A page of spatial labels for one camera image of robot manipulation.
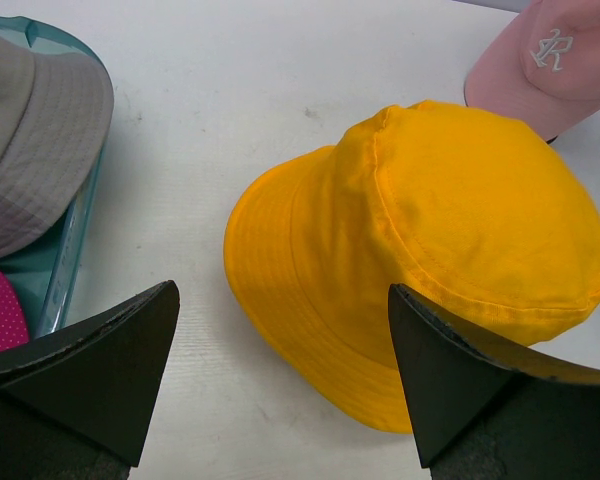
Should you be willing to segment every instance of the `white monogram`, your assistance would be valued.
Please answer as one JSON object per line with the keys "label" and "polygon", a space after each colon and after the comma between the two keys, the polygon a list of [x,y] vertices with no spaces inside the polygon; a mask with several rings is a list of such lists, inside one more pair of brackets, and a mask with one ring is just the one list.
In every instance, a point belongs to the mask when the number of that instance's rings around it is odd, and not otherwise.
{"label": "white monogram", "polygon": [[538,67],[543,68],[548,66],[548,63],[546,62],[547,58],[550,55],[553,55],[553,67],[551,68],[551,71],[559,72],[562,70],[562,67],[560,66],[560,55],[571,50],[573,37],[561,37],[560,30],[557,28],[551,30],[551,33],[553,33],[553,37],[540,40],[538,42],[540,51],[537,53],[531,51],[531,56],[536,61]]}

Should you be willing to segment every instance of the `hat brim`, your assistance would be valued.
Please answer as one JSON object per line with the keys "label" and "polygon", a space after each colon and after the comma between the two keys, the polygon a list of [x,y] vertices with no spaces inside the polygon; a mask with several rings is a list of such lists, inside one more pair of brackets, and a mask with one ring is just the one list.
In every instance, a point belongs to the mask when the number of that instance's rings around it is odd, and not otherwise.
{"label": "hat brim", "polygon": [[369,427],[412,433],[397,368],[360,355],[338,338],[296,275],[294,192],[331,149],[270,170],[244,193],[225,234],[227,279],[264,339],[330,402]]}
{"label": "hat brim", "polygon": [[520,45],[532,14],[530,8],[522,11],[478,59],[465,81],[465,102],[520,119],[544,140],[551,140],[600,110],[600,100],[558,98],[527,79],[520,58],[526,52],[520,51]]}
{"label": "hat brim", "polygon": [[42,236],[75,197],[106,139],[113,89],[106,70],[78,54],[34,55],[20,124],[0,159],[0,257]]}

